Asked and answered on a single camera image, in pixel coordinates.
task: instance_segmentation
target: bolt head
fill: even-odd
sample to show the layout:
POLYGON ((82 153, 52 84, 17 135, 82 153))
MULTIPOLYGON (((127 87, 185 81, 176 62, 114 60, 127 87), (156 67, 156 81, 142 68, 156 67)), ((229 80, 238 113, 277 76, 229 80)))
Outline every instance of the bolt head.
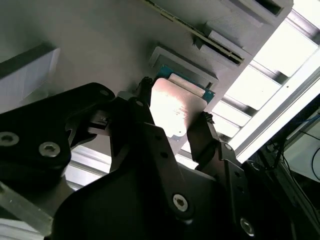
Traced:
POLYGON ((240 219, 240 225, 241 225, 242 229, 245 231, 245 233, 248 234, 250 237, 255 236, 255 231, 254 231, 253 226, 245 218, 242 217, 240 219))
POLYGON ((180 194, 175 194, 173 196, 173 204, 181 212, 185 212, 188 210, 188 202, 185 197, 180 194))
POLYGON ((48 158, 54 158, 60 153, 58 144, 52 141, 46 141, 39 146, 39 153, 48 158))
POLYGON ((140 107, 144 106, 144 104, 141 101, 136 101, 136 104, 138 104, 140 107))
POLYGON ((3 131, 0 132, 0 146, 10 147, 16 145, 19 142, 19 137, 13 132, 3 131))
POLYGON ((100 93, 105 96, 109 96, 109 93, 106 90, 101 90, 100 93))
POLYGON ((224 146, 225 146, 225 148, 228 149, 229 151, 232 150, 232 147, 231 147, 229 144, 225 143, 224 146))

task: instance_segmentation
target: white panel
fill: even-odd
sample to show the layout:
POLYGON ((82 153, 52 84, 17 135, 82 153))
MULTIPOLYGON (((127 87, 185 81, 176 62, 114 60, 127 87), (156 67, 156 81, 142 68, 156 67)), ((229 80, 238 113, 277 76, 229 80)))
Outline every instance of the white panel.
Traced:
POLYGON ((224 134, 230 138, 233 138, 236 133, 240 130, 240 128, 228 120, 224 119, 221 116, 218 116, 214 113, 213 115, 213 121, 214 121, 214 128, 218 133, 224 134))
POLYGON ((320 29, 319 0, 294 0, 293 9, 320 29))
POLYGON ((256 70, 247 66, 226 92, 235 100, 259 110, 280 88, 280 85, 256 70))
POLYGON ((66 168, 65 177, 67 181, 86 186, 95 180, 98 180, 102 176, 69 165, 66 168))
POLYGON ((188 141, 186 141, 186 143, 182 146, 181 149, 188 152, 188 153, 191 153, 190 143, 188 141))
POLYGON ((220 101, 215 105, 214 109, 212 110, 213 113, 237 124, 240 127, 246 125, 246 123, 250 120, 250 116, 247 114, 239 111, 238 109, 230 106, 229 104, 220 101))
POLYGON ((291 77, 317 49, 317 45, 284 21, 254 57, 267 69, 291 77))
POLYGON ((175 160, 190 169, 195 169, 198 166, 198 163, 180 154, 175 155, 175 160))
MULTIPOLYGON (((320 121, 307 133, 320 138, 320 121)), ((320 151, 314 156, 313 169, 315 174, 312 171, 311 163, 313 155, 320 148, 320 141, 312 136, 301 133, 301 137, 284 152, 284 156, 292 171, 320 182, 315 176, 316 174, 320 178, 320 151)))

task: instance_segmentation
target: mounting hole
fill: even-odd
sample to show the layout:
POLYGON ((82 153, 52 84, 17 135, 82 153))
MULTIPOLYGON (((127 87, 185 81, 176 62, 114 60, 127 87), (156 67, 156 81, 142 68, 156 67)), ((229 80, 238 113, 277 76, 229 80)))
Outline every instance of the mounting hole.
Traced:
POLYGON ((163 158, 165 158, 165 159, 167 159, 168 158, 168 153, 166 153, 166 152, 160 152, 160 155, 161 155, 161 157, 163 157, 163 158))
POLYGON ((100 90, 100 93, 105 96, 109 96, 109 93, 106 90, 100 90))
POLYGON ((135 101, 136 104, 138 104, 140 107, 143 107, 144 104, 141 101, 135 101))
POLYGON ((237 171, 235 171, 234 174, 235 174, 238 178, 241 178, 240 173, 238 173, 237 171))
POLYGON ((242 186, 236 186, 236 188, 240 191, 240 192, 242 192, 243 194, 245 193, 245 190, 244 190, 244 188, 242 187, 242 186))
POLYGON ((0 132, 0 146, 2 147, 10 147, 16 145, 19 142, 19 137, 9 131, 0 132))

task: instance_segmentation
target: gray surface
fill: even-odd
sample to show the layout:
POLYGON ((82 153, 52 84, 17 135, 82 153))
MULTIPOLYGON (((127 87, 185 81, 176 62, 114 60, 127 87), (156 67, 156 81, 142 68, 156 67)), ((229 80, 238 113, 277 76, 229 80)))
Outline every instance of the gray surface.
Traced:
MULTIPOLYGON (((310 129, 304 130, 308 134, 320 138, 320 119, 310 129)), ((288 149, 285 150, 284 155, 287 159, 292 171, 306 176, 312 180, 320 182, 312 172, 312 157, 316 150, 320 148, 320 141, 307 134, 301 133, 288 149)), ((314 157, 313 169, 318 178, 320 178, 320 152, 314 157)))
MULTIPOLYGON (((199 29, 208 22, 253 56, 275 30, 269 24, 252 24, 219 0, 156 2, 199 29)), ((291 1, 279 2, 289 3, 289 13, 291 1)), ((48 41, 61 48, 55 83, 65 90, 98 82, 115 94, 130 91, 142 77, 152 75, 148 59, 160 43, 217 75, 216 96, 209 104, 213 108, 245 67, 232 71, 208 59, 193 45, 190 33, 139 0, 14 0, 2 1, 0 9, 0 62, 48 41)), ((103 137, 87 146, 110 154, 99 139, 103 137)))

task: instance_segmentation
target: metal plate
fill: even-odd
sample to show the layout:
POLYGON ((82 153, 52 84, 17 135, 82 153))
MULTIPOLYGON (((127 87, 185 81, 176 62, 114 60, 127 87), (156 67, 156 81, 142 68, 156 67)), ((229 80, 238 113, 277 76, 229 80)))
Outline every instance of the metal plate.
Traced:
POLYGON ((150 111, 154 123, 172 138, 184 136, 207 102, 165 78, 156 80, 151 94, 150 111))

